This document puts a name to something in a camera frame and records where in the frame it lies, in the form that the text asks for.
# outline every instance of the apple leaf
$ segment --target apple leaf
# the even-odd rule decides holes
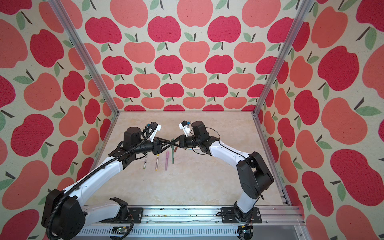
[[[160,0],[152,0],[151,5],[149,6],[150,10],[154,10],[159,5]]]
[[[139,73],[144,74],[144,71],[141,68],[135,68]]]
[[[160,44],[157,46],[157,51],[162,50],[165,46],[166,46],[166,43],[160,43]]]
[[[323,97],[325,100],[327,100],[328,96],[329,96],[329,85],[325,84],[323,87]]]
[[[77,141],[83,141],[85,139],[85,136],[84,135],[81,135],[78,139],[77,139]]]
[[[193,42],[193,36],[192,36],[191,34],[189,34],[189,33],[184,33],[184,35],[185,35],[185,37],[186,37],[189,41]]]
[[[300,130],[300,127],[301,127],[301,118],[299,117],[297,119],[297,128]]]
[[[367,32],[367,35],[365,35],[365,46],[372,50],[373,45],[375,45],[376,42],[376,29],[370,28]]]
[[[278,46],[279,46],[279,44],[280,43],[275,43],[275,44],[273,44],[270,48],[268,48],[268,52],[270,52],[270,51],[273,51],[273,50],[275,50]]]
[[[357,2],[357,0],[348,0],[348,1],[346,1],[346,2],[341,6],[341,8],[339,9],[339,11],[344,12],[345,10],[349,9],[355,2]]]
[[[258,78],[256,79],[256,81],[259,81],[259,80],[261,80],[261,79],[264,79],[264,78],[265,78],[265,76],[266,76],[266,74],[264,74],[264,75],[261,75],[260,77],[258,77]]]
[[[361,107],[356,109],[356,112],[361,116],[375,116],[381,113],[381,111],[374,107]]]
[[[251,35],[249,35],[249,33],[244,33],[243,35],[244,35],[244,39],[245,39],[247,42],[252,41],[252,37],[251,37]]]
[[[216,9],[223,8],[227,3],[227,0],[220,0],[218,4],[216,5]]]
[[[283,8],[283,10],[288,10],[288,9],[291,9],[293,6],[296,5],[298,0],[291,0],[289,1]]]
[[[188,72],[193,73],[193,69],[192,69],[192,68],[190,68],[190,67],[185,67],[185,69],[186,69]]]
[[[320,141],[317,143],[319,147],[322,149],[332,149],[331,145],[329,145],[327,142]]]
[[[22,84],[30,84],[32,83],[32,79],[30,79],[29,77],[25,77],[25,76],[18,76],[18,77],[15,77],[14,80],[18,83],[22,83]]]
[[[107,43],[104,43],[103,45],[101,45],[101,51],[102,52],[107,51],[107,49],[108,49],[108,44]]]
[[[52,115],[53,118],[62,118],[64,117],[64,113],[58,112]]]
[[[17,25],[19,26],[20,30],[23,30],[25,28],[25,19],[21,12],[18,12],[16,14],[16,21]]]
[[[339,183],[339,185],[337,186],[337,194],[339,195],[340,200],[344,201],[346,194],[344,184]]]
[[[45,158],[47,156],[47,153],[48,153],[48,147],[47,147],[47,144],[43,143],[43,145],[41,146],[41,156],[43,158]]]
[[[313,56],[313,57],[311,57],[311,58],[308,60],[308,63],[314,63],[314,62],[316,62],[317,60],[319,60],[319,57],[318,57],[318,56]]]
[[[216,49],[218,49],[219,47],[221,47],[221,43],[216,43],[216,44],[214,45],[214,47],[212,48],[212,50],[216,50]]]
[[[134,36],[132,36],[131,34],[129,33],[124,33],[124,35],[131,41],[131,42],[136,42],[136,38]]]
[[[83,11],[86,11],[91,6],[91,2],[89,0],[83,0],[83,3],[81,4],[81,9]]]
[[[319,10],[319,4],[317,2],[314,2],[314,6],[313,6],[313,10],[312,10],[312,14],[314,17],[317,16],[317,11]]]
[[[311,208],[312,208],[312,203],[311,203],[311,199],[310,199],[310,197],[307,197],[306,203],[307,203],[308,211],[310,211]]]
[[[0,182],[0,190],[9,187],[13,183],[13,179],[5,179]]]

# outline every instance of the green leaf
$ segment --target green leaf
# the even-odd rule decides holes
[[[264,78],[265,78],[265,76],[266,76],[266,74],[264,74],[264,75],[261,75],[260,77],[258,77],[258,78],[256,79],[256,81],[259,81],[259,80],[261,80],[261,79],[264,79]]]
[[[365,46],[369,49],[372,50],[373,45],[375,45],[376,42],[376,29],[370,28],[365,35]]]
[[[270,52],[270,51],[273,51],[273,50],[275,50],[278,46],[279,46],[279,44],[280,43],[275,43],[275,44],[273,44],[270,48],[268,48],[268,52]]]
[[[310,211],[311,208],[312,208],[312,203],[311,203],[311,199],[310,199],[310,197],[307,197],[306,202],[307,202],[307,208],[308,208],[308,211]]]
[[[297,169],[303,169],[303,167],[300,165],[300,163],[298,162],[294,162],[293,165],[297,168]]]
[[[165,46],[166,46],[166,43],[160,43],[160,44],[157,46],[157,51],[162,50]]]
[[[64,113],[58,112],[52,115],[53,118],[62,118],[64,117]]]
[[[320,141],[317,143],[319,147],[322,149],[332,149],[331,145],[329,145],[327,142]]]
[[[191,42],[194,41],[194,40],[193,40],[193,36],[192,36],[191,34],[189,34],[189,33],[184,33],[184,35],[185,35],[185,37],[186,37],[189,41],[191,41]]]
[[[32,83],[32,79],[30,79],[29,77],[25,77],[25,76],[18,76],[18,77],[15,77],[14,80],[18,83],[22,83],[22,84],[30,84]]]
[[[48,153],[48,146],[47,146],[47,144],[43,143],[43,145],[41,146],[40,151],[41,151],[41,156],[43,158],[45,158],[47,156],[47,153]]]
[[[328,96],[329,96],[329,85],[325,84],[323,87],[323,97],[325,100],[327,100]]]
[[[70,167],[70,173],[71,173],[71,175],[73,175],[73,172],[74,172],[74,164],[72,163],[72,164],[71,164],[71,167]]]
[[[56,63],[55,66],[53,67],[53,69],[55,70],[55,75],[56,77],[59,76],[60,74],[60,67],[59,67],[59,64]]]
[[[283,10],[288,10],[288,9],[291,9],[293,6],[296,5],[298,0],[291,0],[289,1],[283,8]]]
[[[344,201],[346,192],[343,183],[339,183],[337,186],[337,194],[339,195],[340,200]]]
[[[220,9],[224,7],[227,4],[227,0],[220,0],[218,4],[216,5],[216,9]]]
[[[297,119],[297,128],[300,130],[300,127],[301,127],[301,118],[299,117]]]
[[[221,43],[216,43],[216,44],[214,45],[214,47],[212,48],[212,50],[216,50],[216,49],[218,49],[219,47],[221,47]]]
[[[134,36],[132,36],[131,34],[129,33],[124,33],[124,35],[131,41],[131,42],[136,42],[136,38]]]
[[[104,43],[103,45],[101,45],[101,51],[102,52],[107,51],[107,49],[108,49],[108,44],[107,43]]]
[[[152,0],[151,5],[149,6],[150,10],[154,10],[159,5],[160,0]]]
[[[41,204],[45,204],[45,199],[46,198],[47,198],[47,196],[44,196],[37,205],[39,206]]]
[[[141,73],[141,74],[144,74],[144,71],[143,71],[143,69],[141,69],[141,68],[135,68],[139,73]]]
[[[91,2],[89,0],[83,0],[83,3],[81,4],[81,9],[83,11],[86,11],[91,6]]]
[[[21,12],[18,12],[16,14],[16,21],[17,21],[17,25],[19,26],[19,29],[23,30],[25,28],[25,19]]]
[[[0,190],[9,187],[13,183],[13,179],[5,179],[0,182]]]
[[[361,107],[356,109],[356,112],[361,116],[374,116],[381,113],[381,111],[374,107]]]
[[[312,14],[314,17],[317,16],[317,11],[319,10],[319,4],[317,2],[314,2],[314,6],[313,6],[313,10],[312,10]]]
[[[190,68],[190,67],[185,67],[185,69],[186,69],[188,72],[193,73],[193,69],[192,69],[192,68]]]
[[[345,10],[349,9],[357,0],[348,0],[346,1],[340,8],[339,11],[344,12]]]
[[[244,39],[245,39],[247,42],[252,41],[252,37],[251,37],[251,35],[249,35],[249,33],[244,33],[243,35],[244,35]]]
[[[313,56],[313,57],[311,57],[311,58],[308,60],[308,63],[314,63],[314,62],[316,62],[317,60],[319,60],[319,57],[318,57],[318,56]]]
[[[237,71],[238,73],[243,73],[243,70],[242,70],[240,67],[236,67],[236,71]]]
[[[214,79],[214,78],[216,78],[216,77],[217,77],[217,73],[213,74],[213,75],[209,78],[209,80]]]

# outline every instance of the patterned wall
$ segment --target patterned wall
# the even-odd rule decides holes
[[[253,110],[299,5],[289,0],[75,3],[84,23],[78,33],[101,52],[96,67],[104,80],[113,80],[109,90],[123,111]],[[299,49],[309,37],[304,28]],[[287,74],[281,73],[281,81]]]
[[[384,2],[318,0],[304,25],[259,112],[265,137],[313,240],[382,239]]]
[[[0,1],[0,12],[0,239],[41,240],[47,193],[88,173],[112,116],[48,2]]]

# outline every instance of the apple print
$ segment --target apple print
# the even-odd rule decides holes
[[[355,82],[359,74],[358,57],[349,53],[346,47],[337,46],[321,59],[317,73],[333,90],[345,90]]]

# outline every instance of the apple wallpaper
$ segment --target apple wallpaper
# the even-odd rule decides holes
[[[315,2],[258,114],[313,240],[384,239],[383,19],[381,0]]]

